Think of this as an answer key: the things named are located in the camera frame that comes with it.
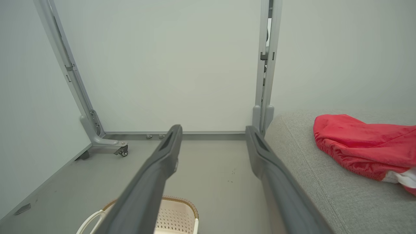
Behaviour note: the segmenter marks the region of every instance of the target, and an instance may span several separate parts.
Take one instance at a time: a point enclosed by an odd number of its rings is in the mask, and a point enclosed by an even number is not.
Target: white panel
[[[32,1],[0,2],[0,219],[89,141]]]
[[[243,131],[260,0],[55,0],[106,132]]]
[[[285,0],[270,104],[415,107],[416,1]]]

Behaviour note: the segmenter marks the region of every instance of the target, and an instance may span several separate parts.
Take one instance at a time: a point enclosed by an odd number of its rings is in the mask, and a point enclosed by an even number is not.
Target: gray metal frame
[[[68,39],[65,35],[57,9],[53,0],[33,0],[37,5],[37,10],[44,24],[48,38],[53,47],[56,47],[58,60],[61,60],[66,71],[64,75],[70,86],[72,94],[82,113],[81,122],[90,137],[94,146],[121,146],[120,142],[103,139],[105,134],[163,134],[159,132],[104,132],[99,122],[98,115],[94,111],[87,91],[82,82],[73,53],[69,47]],[[275,69],[275,54],[277,51],[277,40],[279,36],[280,17],[282,0],[262,0],[260,14],[260,35],[258,51],[258,70],[256,80],[255,105],[253,107],[252,125],[261,132],[270,124],[273,118],[274,107],[270,105],[271,86],[273,83],[273,73]],[[272,29],[270,32],[270,45],[266,47],[267,41],[267,21],[272,16]],[[186,132],[185,134],[240,134],[241,132]]]
[[[256,82],[256,98],[255,105],[253,107],[253,123],[252,125],[260,130],[260,123],[262,119],[261,106],[263,98],[263,80],[264,80],[264,67],[265,60],[262,58],[267,54],[266,41],[267,41],[267,21],[269,18],[269,2],[270,0],[261,1],[261,14],[260,14],[260,39],[259,39],[259,52],[257,63],[257,82]]]
[[[277,45],[279,41],[280,20],[282,18],[282,1],[272,0],[272,25],[269,40],[269,53],[267,56],[267,71],[265,79],[265,89],[263,93],[263,102],[261,106],[260,132],[265,133],[273,120],[274,106],[270,105],[272,94],[273,76],[275,73]]]
[[[128,144],[127,141],[119,142],[118,140],[102,138],[105,133],[96,112],[92,109],[92,104],[88,98],[84,84],[82,83],[81,75],[75,64],[68,40],[57,14],[55,3],[53,0],[33,0],[33,2],[58,63],[65,67],[65,69],[62,69],[64,77],[81,112],[80,121],[91,140],[92,145],[112,146],[117,148],[126,147]]]

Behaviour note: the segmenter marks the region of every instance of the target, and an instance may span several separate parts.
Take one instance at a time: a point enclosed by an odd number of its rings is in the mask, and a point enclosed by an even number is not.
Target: gray sofa
[[[335,233],[416,233],[415,196],[399,184],[356,175],[317,148],[312,127],[323,114],[348,114],[365,123],[416,125],[416,111],[297,111],[276,116],[265,135]]]

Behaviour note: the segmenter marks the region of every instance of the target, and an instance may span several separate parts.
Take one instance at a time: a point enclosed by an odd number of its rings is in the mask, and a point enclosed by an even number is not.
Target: laundry basket
[[[81,227],[79,227],[77,234],[82,234],[91,221],[99,217],[98,222],[90,232],[90,234],[94,233],[115,203],[116,200],[113,200],[103,209],[88,217]],[[198,222],[198,211],[192,202],[178,197],[163,196],[154,233],[196,234],[198,232]]]

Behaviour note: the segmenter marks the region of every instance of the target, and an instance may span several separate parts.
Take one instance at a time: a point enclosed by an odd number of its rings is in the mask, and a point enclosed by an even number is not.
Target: red fabric cover
[[[389,170],[403,173],[416,167],[416,126],[366,124],[349,115],[321,115],[313,132],[322,151],[359,175],[381,181]]]

